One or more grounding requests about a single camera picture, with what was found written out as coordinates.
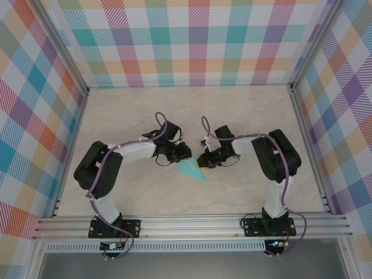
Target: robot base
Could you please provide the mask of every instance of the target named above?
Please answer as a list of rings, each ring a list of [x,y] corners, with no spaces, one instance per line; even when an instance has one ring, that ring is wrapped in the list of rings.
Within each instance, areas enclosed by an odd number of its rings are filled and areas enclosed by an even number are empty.
[[[127,231],[134,238],[140,237],[141,221],[140,220],[123,220],[120,216],[112,223],[114,226]],[[97,217],[94,217],[91,221],[88,238],[124,238],[126,235],[121,235],[121,233],[113,228],[107,226]]]
[[[262,218],[244,218],[242,222],[244,228],[244,236],[246,237],[294,237],[296,235],[296,227],[293,218],[286,218],[283,227],[269,234],[262,223]]]

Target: light blue paper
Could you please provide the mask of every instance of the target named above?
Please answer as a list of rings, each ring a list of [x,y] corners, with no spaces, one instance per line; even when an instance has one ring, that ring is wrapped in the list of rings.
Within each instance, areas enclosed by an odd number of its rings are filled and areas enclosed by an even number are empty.
[[[195,157],[176,163],[178,171],[185,175],[202,181],[207,181],[201,169],[196,167]]]

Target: gray floor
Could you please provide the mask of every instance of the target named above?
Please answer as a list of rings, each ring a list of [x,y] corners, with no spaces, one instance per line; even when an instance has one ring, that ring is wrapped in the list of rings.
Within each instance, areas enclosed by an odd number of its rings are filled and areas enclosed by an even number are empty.
[[[157,111],[182,128],[196,157],[203,152],[199,143],[206,135],[202,115],[209,119],[212,131],[224,124],[235,135],[282,129],[302,158],[287,204],[300,212],[323,211],[287,88],[270,85],[93,89],[58,215],[93,213],[85,191],[73,179],[90,145],[97,140],[118,144],[157,129]],[[121,166],[113,195],[123,214],[260,212],[265,203],[268,180],[255,154],[242,156],[229,168],[204,170],[207,182],[181,175],[175,164],[160,167],[154,161],[142,159]]]
[[[117,261],[100,254],[47,254],[40,279],[343,279],[336,239],[305,240],[295,252],[130,253]]]

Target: black mounting plate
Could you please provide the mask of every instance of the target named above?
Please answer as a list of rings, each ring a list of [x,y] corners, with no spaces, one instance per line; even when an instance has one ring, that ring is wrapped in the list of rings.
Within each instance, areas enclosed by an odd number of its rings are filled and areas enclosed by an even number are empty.
[[[140,220],[122,220],[119,227],[133,235],[133,238],[140,237]],[[91,221],[88,238],[120,238],[120,234],[119,231],[112,229],[100,219],[94,217]]]
[[[262,224],[261,218],[244,218],[242,222],[244,228],[244,236],[246,237],[286,237],[287,232],[285,229],[281,228],[276,231],[274,234],[268,234],[265,227]],[[293,218],[286,218],[286,221],[283,225],[289,232],[290,237],[294,237],[296,233],[296,227]]]

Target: beige marble surface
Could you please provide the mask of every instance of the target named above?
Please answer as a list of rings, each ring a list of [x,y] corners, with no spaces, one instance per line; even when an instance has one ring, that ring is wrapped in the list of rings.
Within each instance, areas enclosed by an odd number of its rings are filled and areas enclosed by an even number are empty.
[[[154,114],[163,112],[180,126],[184,140],[198,157],[206,133],[227,124],[235,135],[280,128],[302,158],[289,192],[288,207],[322,211],[319,192],[306,155],[287,89],[283,85],[235,87],[148,87],[93,89],[78,136],[58,215],[92,215],[89,201],[73,172],[97,140],[118,144],[158,128]],[[207,182],[186,177],[176,164],[160,167],[154,158],[122,165],[113,196],[123,214],[218,214],[260,212],[268,180],[256,155],[243,155],[232,167],[204,170]]]

